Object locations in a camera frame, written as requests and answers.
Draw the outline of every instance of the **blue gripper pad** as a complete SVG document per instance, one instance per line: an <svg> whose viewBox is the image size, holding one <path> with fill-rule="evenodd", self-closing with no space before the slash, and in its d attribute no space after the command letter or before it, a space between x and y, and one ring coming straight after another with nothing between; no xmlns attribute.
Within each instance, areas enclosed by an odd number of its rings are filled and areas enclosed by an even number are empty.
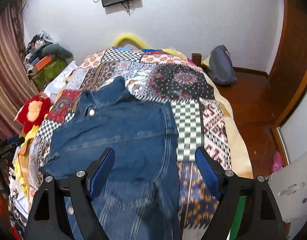
<svg viewBox="0 0 307 240"><path fill-rule="evenodd" d="M91 201L100 195L103 187L106 185L109 173L115 162L115 152L112 148L110 148L107 153L105 151L103 154L106 154L106 155L101 161L101 164L99 165L94 176L90 180L89 196L91 198Z"/></svg>
<svg viewBox="0 0 307 240"><path fill-rule="evenodd" d="M221 198L221 193L219 191L219 180L217 175L199 148L196 149L194 156L202 179L206 184L210 195L219 200Z"/></svg>

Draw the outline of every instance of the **checkered fabric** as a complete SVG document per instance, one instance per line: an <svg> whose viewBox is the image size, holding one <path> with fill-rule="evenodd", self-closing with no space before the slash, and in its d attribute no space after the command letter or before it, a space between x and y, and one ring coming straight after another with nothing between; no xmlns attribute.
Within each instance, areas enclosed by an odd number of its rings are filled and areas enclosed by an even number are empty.
<svg viewBox="0 0 307 240"><path fill-rule="evenodd" d="M101 62L105 61L133 61L140 62L142 52L134 52L120 49L107 49Z"/></svg>
<svg viewBox="0 0 307 240"><path fill-rule="evenodd" d="M194 161L196 148L203 145L199 102L171 102L171 106L179 132L177 160Z"/></svg>
<svg viewBox="0 0 307 240"><path fill-rule="evenodd" d="M41 124L41 126L40 126L40 128L39 128L39 130L36 134L36 137L40 138L41 141L50 142L54 129L57 129L59 126L61 126L60 122L56 122L56 121L51 120L51 119L45 119L42 122L42 124Z"/></svg>
<svg viewBox="0 0 307 240"><path fill-rule="evenodd" d="M67 113L66 117L64 118L64 123L69 122L74 117L74 113Z"/></svg>

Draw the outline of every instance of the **patchwork quilt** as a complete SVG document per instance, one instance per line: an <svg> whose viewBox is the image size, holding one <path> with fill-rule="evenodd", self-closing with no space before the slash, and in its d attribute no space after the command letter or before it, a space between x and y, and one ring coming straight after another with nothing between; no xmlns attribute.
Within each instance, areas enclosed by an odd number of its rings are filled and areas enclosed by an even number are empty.
<svg viewBox="0 0 307 240"><path fill-rule="evenodd" d="M140 100L171 102L179 132L179 216L183 234L194 232L188 237L195 239L203 234L218 205L195 165L195 149L203 146L225 170L231 169L230 149L222 109L202 69L160 50L112 47L86 58L74 71L31 144L29 206L43 181L39 167L50 152L53 131L72 119L82 91L99 90L117 76L125 79L126 89Z"/></svg>

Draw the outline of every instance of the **pink shoe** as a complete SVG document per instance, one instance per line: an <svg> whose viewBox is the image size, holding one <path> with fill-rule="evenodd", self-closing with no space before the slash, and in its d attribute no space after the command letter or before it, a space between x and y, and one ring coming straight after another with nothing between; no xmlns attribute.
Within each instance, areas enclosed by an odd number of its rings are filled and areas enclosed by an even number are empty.
<svg viewBox="0 0 307 240"><path fill-rule="evenodd" d="M276 151L273 156L273 165L272 165L272 173L280 170L282 168L283 161L280 155L280 152Z"/></svg>

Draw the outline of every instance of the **denim jacket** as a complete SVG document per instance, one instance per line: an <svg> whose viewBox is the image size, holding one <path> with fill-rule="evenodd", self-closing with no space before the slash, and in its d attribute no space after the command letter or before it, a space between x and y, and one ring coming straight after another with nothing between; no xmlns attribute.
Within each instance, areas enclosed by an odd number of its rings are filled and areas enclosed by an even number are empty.
<svg viewBox="0 0 307 240"><path fill-rule="evenodd" d="M179 239L177 138L170 104L136 99L117 77L97 92L82 92L73 119L53 132L44 172L66 178L112 147L114 166L92 202L109 239ZM82 239L75 216L68 217L75 239Z"/></svg>

